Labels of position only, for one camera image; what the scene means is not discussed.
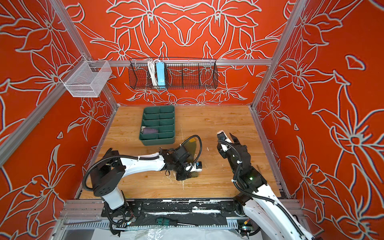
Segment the red wall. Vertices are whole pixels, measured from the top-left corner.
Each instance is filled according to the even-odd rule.
[[[309,1],[257,107],[324,239],[384,236],[383,14],[382,1]]]
[[[92,57],[100,60],[271,58],[294,5],[292,0],[63,3]],[[215,91],[145,91],[130,88],[127,69],[120,67],[108,86],[124,105],[249,104],[265,70],[266,66],[219,68]]]
[[[49,1],[0,3],[0,144],[79,56]],[[48,239],[73,199],[112,108],[66,92],[0,170],[0,239]]]

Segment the wood grain surface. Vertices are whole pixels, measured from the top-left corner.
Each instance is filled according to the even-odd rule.
[[[100,160],[111,147],[120,154],[145,155],[163,149],[176,148],[189,136],[197,134],[203,150],[199,161],[203,170],[198,177],[176,181],[175,173],[165,171],[142,172],[129,175],[119,182],[119,189],[132,198],[201,198],[234,197],[239,192],[231,182],[233,173],[228,160],[217,151],[216,134],[224,130],[232,133],[248,147],[254,168],[260,170],[276,196],[280,196],[271,167],[265,156],[248,106],[176,106],[175,143],[163,146],[144,146],[139,140],[143,106],[122,106],[118,109],[98,156]],[[93,192],[83,191],[81,199],[97,198]]]

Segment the coiled white cord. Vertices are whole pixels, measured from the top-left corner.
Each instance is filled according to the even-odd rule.
[[[148,60],[148,71],[151,76],[152,85],[158,86],[156,75],[155,75],[155,71],[156,71],[155,62],[161,62],[161,61],[159,59]]]

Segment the green storage box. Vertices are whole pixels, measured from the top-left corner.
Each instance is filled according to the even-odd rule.
[[[144,146],[165,145],[175,142],[175,107],[160,106],[144,108],[142,127],[158,129],[158,133],[142,134],[139,139]]]

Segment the black wire basket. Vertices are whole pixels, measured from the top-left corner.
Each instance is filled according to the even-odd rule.
[[[164,62],[165,86],[153,86],[148,60]],[[129,85],[133,89],[215,89],[218,72],[215,59],[207,58],[131,58]]]

